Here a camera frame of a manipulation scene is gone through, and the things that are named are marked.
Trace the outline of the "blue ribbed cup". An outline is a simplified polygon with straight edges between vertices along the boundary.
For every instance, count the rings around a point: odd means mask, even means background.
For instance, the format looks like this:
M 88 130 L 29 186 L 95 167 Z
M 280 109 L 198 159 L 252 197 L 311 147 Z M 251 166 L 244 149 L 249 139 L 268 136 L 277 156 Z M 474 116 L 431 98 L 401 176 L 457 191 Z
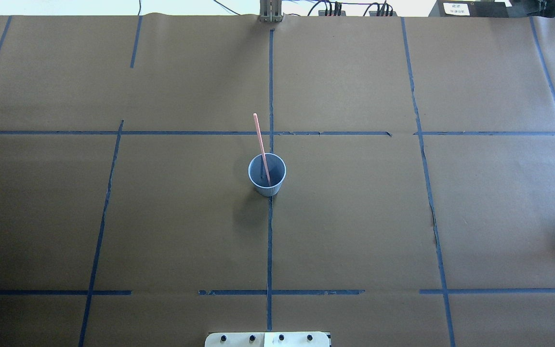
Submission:
M 280 156 L 271 152 L 265 156 L 258 154 L 249 163 L 248 176 L 260 195 L 275 196 L 286 180 L 287 166 Z

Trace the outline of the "near orange black connector block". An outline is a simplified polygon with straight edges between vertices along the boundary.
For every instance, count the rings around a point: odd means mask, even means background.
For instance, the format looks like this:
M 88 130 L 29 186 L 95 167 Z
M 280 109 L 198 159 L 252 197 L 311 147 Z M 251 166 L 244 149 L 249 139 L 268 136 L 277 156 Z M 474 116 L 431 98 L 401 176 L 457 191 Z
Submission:
M 321 1 L 315 4 L 319 17 L 346 17 L 344 3 L 336 1 Z

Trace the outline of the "orange black connector block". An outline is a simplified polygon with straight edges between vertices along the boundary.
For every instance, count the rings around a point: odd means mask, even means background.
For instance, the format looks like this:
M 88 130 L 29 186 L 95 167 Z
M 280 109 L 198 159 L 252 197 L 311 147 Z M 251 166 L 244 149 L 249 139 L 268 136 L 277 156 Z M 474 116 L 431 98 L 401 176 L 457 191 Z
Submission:
M 373 2 L 372 4 L 368 5 L 365 9 L 364 17 L 395 17 L 397 14 L 395 13 L 394 7 L 389 4 L 388 2 L 384 1 L 383 3 Z
M 336 1 L 321 1 L 315 4 L 319 17 L 346 17 L 344 3 Z

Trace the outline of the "far orange black connector block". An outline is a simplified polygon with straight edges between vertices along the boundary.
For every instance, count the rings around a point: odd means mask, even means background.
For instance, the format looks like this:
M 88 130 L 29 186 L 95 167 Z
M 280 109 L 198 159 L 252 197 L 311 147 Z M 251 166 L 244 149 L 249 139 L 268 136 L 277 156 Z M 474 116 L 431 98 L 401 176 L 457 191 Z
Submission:
M 397 14 L 395 13 L 394 7 L 389 4 L 388 2 L 384 1 L 383 3 L 373 2 L 372 4 L 368 5 L 365 9 L 364 17 L 395 17 Z

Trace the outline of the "black power box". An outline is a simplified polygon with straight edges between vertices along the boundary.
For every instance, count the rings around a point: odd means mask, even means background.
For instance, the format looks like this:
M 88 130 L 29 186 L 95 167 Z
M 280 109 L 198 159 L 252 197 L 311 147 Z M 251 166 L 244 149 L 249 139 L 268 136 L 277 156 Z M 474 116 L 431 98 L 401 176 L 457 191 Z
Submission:
M 429 17 L 509 18 L 509 11 L 505 2 L 436 0 Z

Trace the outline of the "aluminium frame post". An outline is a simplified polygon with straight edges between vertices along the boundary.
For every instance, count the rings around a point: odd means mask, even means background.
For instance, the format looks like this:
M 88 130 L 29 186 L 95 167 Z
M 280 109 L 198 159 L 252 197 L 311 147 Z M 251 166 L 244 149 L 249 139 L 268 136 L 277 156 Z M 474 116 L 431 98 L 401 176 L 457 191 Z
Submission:
M 260 0 L 258 19 L 262 23 L 280 23 L 283 20 L 282 0 Z

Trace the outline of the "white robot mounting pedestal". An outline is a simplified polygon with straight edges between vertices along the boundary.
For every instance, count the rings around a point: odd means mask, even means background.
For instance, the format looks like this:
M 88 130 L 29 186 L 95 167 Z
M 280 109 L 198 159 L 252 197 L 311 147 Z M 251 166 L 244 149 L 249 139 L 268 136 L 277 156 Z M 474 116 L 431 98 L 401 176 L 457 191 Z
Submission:
M 331 347 L 330 333 L 301 332 L 217 332 L 208 334 L 205 347 Z

